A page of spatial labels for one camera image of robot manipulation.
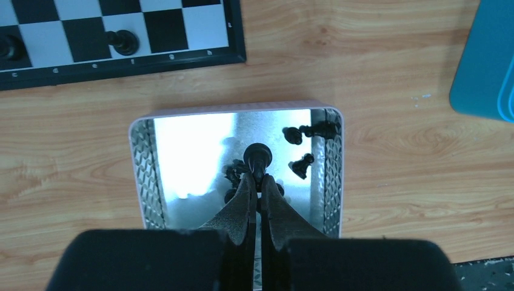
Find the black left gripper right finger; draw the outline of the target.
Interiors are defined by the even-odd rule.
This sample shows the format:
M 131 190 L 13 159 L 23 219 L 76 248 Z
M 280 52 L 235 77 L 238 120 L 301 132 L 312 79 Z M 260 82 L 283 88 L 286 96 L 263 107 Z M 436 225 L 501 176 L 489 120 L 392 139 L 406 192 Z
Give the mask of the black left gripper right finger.
M 327 236 L 306 221 L 280 194 L 273 176 L 263 177 L 262 210 L 269 226 L 275 250 L 280 251 L 290 239 L 326 238 Z

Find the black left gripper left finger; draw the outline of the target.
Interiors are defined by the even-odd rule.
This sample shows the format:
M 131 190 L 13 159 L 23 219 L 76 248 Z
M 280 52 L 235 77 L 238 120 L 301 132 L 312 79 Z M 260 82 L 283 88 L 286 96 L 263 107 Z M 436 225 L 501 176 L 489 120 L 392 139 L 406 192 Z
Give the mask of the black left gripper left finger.
M 255 242 L 256 183 L 251 173 L 243 174 L 234 197 L 200 229 L 224 230 L 237 246 Z

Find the black chess piece in tray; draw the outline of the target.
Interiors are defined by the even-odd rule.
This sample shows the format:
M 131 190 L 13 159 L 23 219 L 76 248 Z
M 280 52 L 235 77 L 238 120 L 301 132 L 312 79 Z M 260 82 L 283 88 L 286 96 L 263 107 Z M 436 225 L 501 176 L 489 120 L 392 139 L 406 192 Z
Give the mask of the black chess piece in tray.
M 319 136 L 324 139 L 335 139 L 340 134 L 341 125 L 338 122 L 321 121 L 314 125 L 301 125 L 299 127 L 284 127 L 282 132 L 285 140 L 293 145 L 302 144 L 302 137 L 312 138 Z
M 301 179 L 306 179 L 307 168 L 312 165 L 314 161 L 315 157 L 311 153 L 306 153 L 300 160 L 290 162 L 289 167 L 296 176 Z

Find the black chess piece on board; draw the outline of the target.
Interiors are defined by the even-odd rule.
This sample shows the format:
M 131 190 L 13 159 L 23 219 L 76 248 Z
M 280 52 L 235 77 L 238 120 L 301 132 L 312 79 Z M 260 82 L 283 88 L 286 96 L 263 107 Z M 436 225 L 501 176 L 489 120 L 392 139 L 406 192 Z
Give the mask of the black chess piece on board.
M 139 50 L 139 40 L 136 35 L 128 30 L 105 32 L 107 44 L 123 56 L 134 55 Z
M 25 56 L 23 42 L 13 35 L 1 35 L 1 59 L 17 61 Z

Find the silver metal tray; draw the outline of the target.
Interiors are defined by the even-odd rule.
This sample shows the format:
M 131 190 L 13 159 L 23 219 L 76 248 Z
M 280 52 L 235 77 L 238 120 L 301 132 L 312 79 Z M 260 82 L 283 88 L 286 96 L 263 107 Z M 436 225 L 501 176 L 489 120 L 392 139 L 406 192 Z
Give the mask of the silver metal tray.
M 284 127 L 338 122 L 335 139 L 285 140 Z M 146 229 L 195 229 L 232 198 L 248 167 L 246 148 L 272 152 L 266 172 L 285 200 L 325 235 L 341 235 L 344 189 L 344 117 L 319 101 L 281 101 L 158 110 L 128 130 L 139 208 Z M 311 153 L 306 179 L 290 162 Z

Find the blue plastic bin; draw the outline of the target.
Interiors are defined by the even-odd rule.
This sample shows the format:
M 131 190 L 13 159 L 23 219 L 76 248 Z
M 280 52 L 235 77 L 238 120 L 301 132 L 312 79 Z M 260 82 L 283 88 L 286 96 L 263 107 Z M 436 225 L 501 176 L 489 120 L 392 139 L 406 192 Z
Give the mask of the blue plastic bin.
M 454 111 L 513 122 L 513 1 L 481 1 L 449 93 Z

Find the black and white chessboard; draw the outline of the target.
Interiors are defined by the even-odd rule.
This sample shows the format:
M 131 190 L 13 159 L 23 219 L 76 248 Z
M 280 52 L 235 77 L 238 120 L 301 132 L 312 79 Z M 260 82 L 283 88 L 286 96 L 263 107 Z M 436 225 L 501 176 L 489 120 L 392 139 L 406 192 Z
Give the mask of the black and white chessboard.
M 246 60 L 239 1 L 4 0 L 1 90 Z

